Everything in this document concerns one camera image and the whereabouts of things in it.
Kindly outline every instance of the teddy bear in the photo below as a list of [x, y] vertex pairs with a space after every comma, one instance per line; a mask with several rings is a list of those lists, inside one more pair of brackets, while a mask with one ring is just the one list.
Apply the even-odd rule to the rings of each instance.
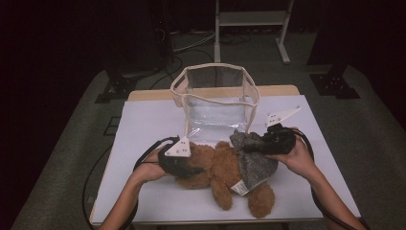
[[[228, 142], [220, 141], [214, 148], [190, 142], [192, 155], [186, 165], [192, 169], [201, 169], [188, 177], [175, 177], [175, 181], [186, 189], [199, 189], [211, 186], [215, 202], [223, 210], [233, 205], [235, 186], [242, 179], [238, 154]], [[260, 219], [269, 215], [275, 203], [275, 194], [265, 180], [260, 182], [246, 195], [248, 208], [253, 217]]]

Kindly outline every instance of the clear plastic bag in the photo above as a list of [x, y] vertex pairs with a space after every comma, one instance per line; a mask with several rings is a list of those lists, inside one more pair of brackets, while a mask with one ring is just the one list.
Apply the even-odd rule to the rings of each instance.
[[204, 143], [229, 142], [235, 129], [248, 132], [260, 98], [247, 71], [225, 63], [186, 67], [170, 90], [184, 108], [189, 139]]

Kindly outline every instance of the white tabletop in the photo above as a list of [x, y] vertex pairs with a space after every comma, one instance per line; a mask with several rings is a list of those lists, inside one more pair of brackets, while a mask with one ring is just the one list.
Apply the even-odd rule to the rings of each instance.
[[[319, 129], [305, 96], [261, 97], [251, 131], [262, 135], [268, 113], [300, 106], [302, 109], [282, 122], [285, 127], [298, 127], [309, 139], [316, 164], [325, 174], [337, 194], [356, 217], [358, 208], [350, 194], [326, 140]], [[110, 153], [99, 194], [90, 221], [100, 224], [113, 207], [136, 160], [157, 140], [185, 135], [185, 114], [173, 100], [126, 102], [123, 116]], [[280, 164], [268, 180], [276, 195], [272, 213], [265, 218], [253, 218], [244, 196], [234, 195], [233, 207], [223, 211], [215, 203], [210, 188], [186, 190], [174, 182], [173, 176], [145, 184], [139, 196], [135, 224], [220, 223], [244, 221], [290, 221], [320, 219], [307, 181]]]

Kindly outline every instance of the gray carpet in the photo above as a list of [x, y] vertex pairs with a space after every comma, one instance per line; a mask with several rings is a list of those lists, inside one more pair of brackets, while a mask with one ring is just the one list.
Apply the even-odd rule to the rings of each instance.
[[[325, 73], [330, 66], [306, 66], [315, 34], [288, 34], [285, 46], [291, 58], [284, 65], [275, 45], [276, 34], [256, 34], [238, 45], [222, 45], [223, 62], [247, 69], [258, 85], [294, 84], [305, 95], [325, 135], [361, 215], [372, 229], [404, 229], [406, 226], [406, 133], [373, 92], [367, 78], [349, 66], [344, 77], [361, 99], [337, 100], [319, 96], [309, 74]], [[176, 48], [192, 44], [201, 36], [177, 34]], [[177, 55], [182, 67], [211, 62], [213, 43]], [[168, 66], [175, 71], [179, 59]], [[149, 89], [166, 73], [140, 80], [137, 89]], [[170, 78], [155, 85], [169, 88]], [[83, 94], [71, 120], [39, 177], [12, 229], [88, 229], [82, 213], [83, 184], [91, 168], [113, 143], [105, 135], [110, 119], [121, 116], [124, 100], [95, 103], [108, 83], [101, 71]], [[108, 158], [101, 158], [89, 177], [85, 210], [90, 214]], [[321, 221], [299, 221], [290, 229], [326, 229]], [[217, 229], [218, 226], [171, 226], [169, 229]], [[227, 229], [282, 229], [275, 224], [229, 225]]]

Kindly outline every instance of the white label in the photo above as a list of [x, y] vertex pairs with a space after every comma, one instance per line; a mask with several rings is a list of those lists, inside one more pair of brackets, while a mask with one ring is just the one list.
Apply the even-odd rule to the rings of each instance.
[[189, 139], [186, 136], [165, 152], [165, 156], [190, 157], [191, 155], [191, 146], [189, 144]]
[[232, 190], [234, 190], [236, 193], [238, 193], [241, 196], [244, 196], [250, 192], [247, 187], [244, 184], [244, 181], [240, 180], [237, 184], [235, 184], [233, 187], [231, 187]]

